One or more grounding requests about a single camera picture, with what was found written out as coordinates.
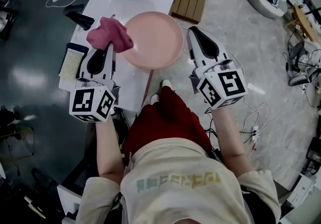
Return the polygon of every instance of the pink cloth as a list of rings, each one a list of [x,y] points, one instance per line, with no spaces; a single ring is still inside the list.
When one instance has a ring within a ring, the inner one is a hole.
[[[116,53],[121,53],[134,47],[132,39],[126,33],[127,28],[118,20],[102,17],[100,26],[89,31],[87,41],[95,49],[104,50],[109,42],[114,45]]]

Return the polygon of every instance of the sleeve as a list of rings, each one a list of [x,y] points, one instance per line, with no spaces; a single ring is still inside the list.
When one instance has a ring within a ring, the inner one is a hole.
[[[254,209],[256,206],[258,206],[259,209],[266,207],[267,211],[272,211],[275,218],[274,223],[278,223],[281,216],[281,208],[277,199],[276,187],[271,172],[269,170],[250,171],[239,176],[237,180],[240,185],[246,187],[249,192],[247,197],[243,196],[247,204],[250,206],[252,201]]]
[[[76,224],[101,224],[120,192],[120,186],[107,178],[92,177],[86,182]]]

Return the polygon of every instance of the red skirt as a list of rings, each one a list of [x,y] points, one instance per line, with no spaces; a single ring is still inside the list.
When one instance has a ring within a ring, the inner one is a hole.
[[[130,127],[123,145],[125,162],[129,153],[134,155],[148,143],[162,138],[185,138],[201,146],[209,155],[210,140],[200,124],[199,118],[182,99],[168,86],[164,86],[159,102],[146,105]]]

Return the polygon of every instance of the power strip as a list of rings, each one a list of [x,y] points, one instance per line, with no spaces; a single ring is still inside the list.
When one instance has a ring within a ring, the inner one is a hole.
[[[253,126],[253,128],[252,128],[252,137],[251,137],[251,141],[253,142],[253,143],[255,143],[256,144],[256,142],[257,142],[257,139],[258,139],[258,129],[259,129],[259,126]]]

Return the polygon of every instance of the beige shirt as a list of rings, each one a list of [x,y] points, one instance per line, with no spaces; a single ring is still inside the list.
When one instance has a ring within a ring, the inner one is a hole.
[[[89,178],[76,223],[104,223],[121,192],[130,224],[173,224],[185,218],[203,224],[248,224],[240,185],[255,192],[278,222],[281,211],[270,171],[251,171],[236,178],[194,142],[160,139],[135,153],[120,186],[105,178]]]

